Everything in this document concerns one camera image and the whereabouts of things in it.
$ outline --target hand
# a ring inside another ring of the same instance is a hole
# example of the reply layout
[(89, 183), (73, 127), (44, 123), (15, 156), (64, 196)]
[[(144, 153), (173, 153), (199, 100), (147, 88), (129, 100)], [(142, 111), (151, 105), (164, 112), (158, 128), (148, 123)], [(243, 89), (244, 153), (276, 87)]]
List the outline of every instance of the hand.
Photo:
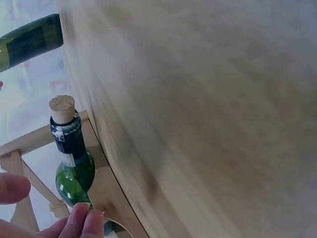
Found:
[[(16, 203), (28, 196), (30, 181), (23, 176), (0, 173), (0, 204)], [(0, 238), (103, 238), (103, 213), (89, 210), (85, 203), (77, 203), (70, 216), (51, 227), (31, 234), (0, 219)]]

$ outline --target light wood grain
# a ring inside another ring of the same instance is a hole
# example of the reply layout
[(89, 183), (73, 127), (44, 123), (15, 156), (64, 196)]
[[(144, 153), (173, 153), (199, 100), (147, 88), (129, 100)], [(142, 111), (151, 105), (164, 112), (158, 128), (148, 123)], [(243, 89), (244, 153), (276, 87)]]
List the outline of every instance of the light wood grain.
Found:
[(87, 120), (82, 124), (87, 150), (96, 164), (95, 179), (88, 191), (95, 209), (105, 212), (107, 220), (122, 225), (134, 238), (148, 238), (116, 181), (94, 130)]
[(46, 185), (37, 177), (37, 175), (31, 170), (31, 168), (22, 161), (24, 175), (31, 181), (32, 186), (45, 197), (51, 204), (59, 205), (61, 200), (59, 200), (52, 191), (46, 187)]
[[(86, 111), (80, 112), (79, 116), (82, 121), (89, 119)], [(23, 155), (31, 152), (32, 150), (36, 150), (42, 146), (45, 146), (54, 141), (50, 131), (50, 125), (48, 124), (22, 137), (10, 141), (7, 144), (0, 146), (0, 156), (14, 150), (19, 150)]]
[(50, 204), (50, 211), (54, 212), (55, 217), (57, 218), (64, 218), (69, 216), (69, 210), (66, 206), (66, 204), (61, 201), (57, 205)]
[(57, 0), (64, 61), (151, 238), (317, 233), (313, 0)]
[[(8, 173), (24, 175), (20, 152), (15, 150), (6, 156), (0, 157), (1, 168)], [(39, 227), (34, 215), (30, 197), (27, 196), (16, 204), (15, 213), (11, 223), (31, 232), (38, 232)]]

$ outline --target wooden slat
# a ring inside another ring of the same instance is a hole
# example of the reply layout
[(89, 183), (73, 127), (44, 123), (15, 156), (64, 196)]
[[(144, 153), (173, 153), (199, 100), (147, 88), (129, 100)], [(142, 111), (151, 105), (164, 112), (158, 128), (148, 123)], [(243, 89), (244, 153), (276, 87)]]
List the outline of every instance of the wooden slat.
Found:
[[(80, 112), (79, 116), (82, 121), (89, 119), (86, 111)], [(36, 150), (37, 148), (45, 146), (53, 141), (53, 136), (50, 133), (50, 125), (48, 124), (7, 144), (0, 146), (0, 156), (14, 150), (19, 150), (20, 153), (23, 155), (31, 152), (32, 150)]]
[(32, 183), (32, 186), (41, 194), (43, 195), (53, 206), (59, 205), (61, 200), (57, 198), (52, 191), (46, 187), (46, 185), (37, 177), (37, 175), (30, 169), (30, 167), (22, 161), (23, 171), (26, 177)]
[(50, 204), (50, 211), (54, 212), (54, 215), (57, 218), (64, 218), (69, 216), (69, 210), (63, 201), (55, 206), (53, 204)]
[(126, 200), (106, 160), (90, 122), (83, 122), (86, 147), (96, 164), (96, 175), (88, 191), (94, 208), (105, 211), (105, 218), (121, 224), (134, 238), (148, 238)]
[[(0, 157), (0, 162), (1, 168), (6, 170), (8, 173), (24, 175), (21, 155), (18, 150), (12, 151), (6, 156)], [(29, 196), (16, 204), (16, 210), (11, 223), (19, 225), (32, 232), (39, 231)]]

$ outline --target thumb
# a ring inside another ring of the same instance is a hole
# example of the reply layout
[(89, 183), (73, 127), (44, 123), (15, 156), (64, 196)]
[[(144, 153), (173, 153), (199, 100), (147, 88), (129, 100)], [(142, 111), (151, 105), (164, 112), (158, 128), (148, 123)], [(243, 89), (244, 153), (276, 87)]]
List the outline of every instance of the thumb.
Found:
[(20, 175), (0, 173), (0, 204), (12, 204), (26, 198), (31, 189), (28, 178)]

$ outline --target wooden board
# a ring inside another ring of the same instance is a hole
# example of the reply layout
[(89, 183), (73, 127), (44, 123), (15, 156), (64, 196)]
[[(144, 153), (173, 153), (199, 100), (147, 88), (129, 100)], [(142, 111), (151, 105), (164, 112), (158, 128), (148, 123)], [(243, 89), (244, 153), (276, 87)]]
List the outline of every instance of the wooden board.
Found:
[(122, 225), (134, 238), (149, 238), (115, 179), (103, 150), (87, 120), (82, 125), (85, 145), (96, 164), (95, 179), (88, 191), (95, 209), (105, 212), (105, 219)]
[[(89, 119), (86, 111), (80, 112), (79, 116), (82, 121)], [(50, 125), (48, 124), (13, 141), (10, 141), (0, 146), (0, 156), (14, 150), (19, 150), (23, 155), (31, 152), (32, 150), (36, 150), (37, 148), (45, 146), (54, 141), (50, 131)]]
[[(24, 175), (23, 164), (20, 152), (15, 150), (0, 157), (1, 168), (8, 173), (16, 175)], [(31, 232), (39, 232), (39, 226), (36, 221), (34, 211), (32, 208), (30, 196), (27, 196), (22, 201), (16, 204), (15, 213), (11, 223), (16, 224)]]
[(151, 238), (317, 233), (313, 0), (58, 0), (64, 61)]

